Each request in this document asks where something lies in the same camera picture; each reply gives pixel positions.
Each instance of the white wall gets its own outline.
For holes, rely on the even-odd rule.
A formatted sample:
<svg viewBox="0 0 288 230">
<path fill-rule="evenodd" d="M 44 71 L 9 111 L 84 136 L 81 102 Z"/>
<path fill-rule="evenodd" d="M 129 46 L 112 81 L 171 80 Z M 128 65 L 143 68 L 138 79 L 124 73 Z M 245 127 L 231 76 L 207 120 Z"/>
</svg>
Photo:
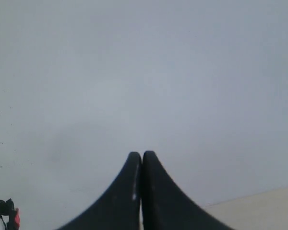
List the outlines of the white wall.
<svg viewBox="0 0 288 230">
<path fill-rule="evenodd" d="M 0 198 L 23 229 L 147 149 L 200 205 L 288 185 L 288 0 L 0 0 Z"/>
</svg>

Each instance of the gray wall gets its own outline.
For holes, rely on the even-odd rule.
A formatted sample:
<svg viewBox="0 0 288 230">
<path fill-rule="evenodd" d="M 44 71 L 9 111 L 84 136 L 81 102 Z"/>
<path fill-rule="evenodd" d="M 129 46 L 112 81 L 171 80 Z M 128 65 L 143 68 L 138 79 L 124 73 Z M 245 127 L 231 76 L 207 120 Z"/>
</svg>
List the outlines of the gray wall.
<svg viewBox="0 0 288 230">
<path fill-rule="evenodd" d="M 288 0 L 0 0 L 0 198 L 23 229 L 147 149 L 200 205 L 288 185 Z"/>
</svg>

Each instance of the beige floor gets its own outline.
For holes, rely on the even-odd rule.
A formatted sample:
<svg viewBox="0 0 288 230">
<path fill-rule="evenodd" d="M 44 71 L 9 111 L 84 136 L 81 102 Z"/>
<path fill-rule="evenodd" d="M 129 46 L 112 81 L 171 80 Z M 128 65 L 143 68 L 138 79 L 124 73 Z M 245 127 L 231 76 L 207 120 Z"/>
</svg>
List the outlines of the beige floor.
<svg viewBox="0 0 288 230">
<path fill-rule="evenodd" d="M 213 205 L 206 211 L 236 230 L 288 230 L 288 188 Z"/>
</svg>

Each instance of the floor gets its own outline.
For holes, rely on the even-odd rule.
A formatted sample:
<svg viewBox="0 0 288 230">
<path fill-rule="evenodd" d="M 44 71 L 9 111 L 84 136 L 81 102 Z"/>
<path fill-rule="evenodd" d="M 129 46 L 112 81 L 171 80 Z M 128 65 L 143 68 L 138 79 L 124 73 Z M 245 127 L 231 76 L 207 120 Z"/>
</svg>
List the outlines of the floor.
<svg viewBox="0 0 288 230">
<path fill-rule="evenodd" d="M 288 187 L 206 208 L 237 230 L 288 230 Z"/>
</svg>

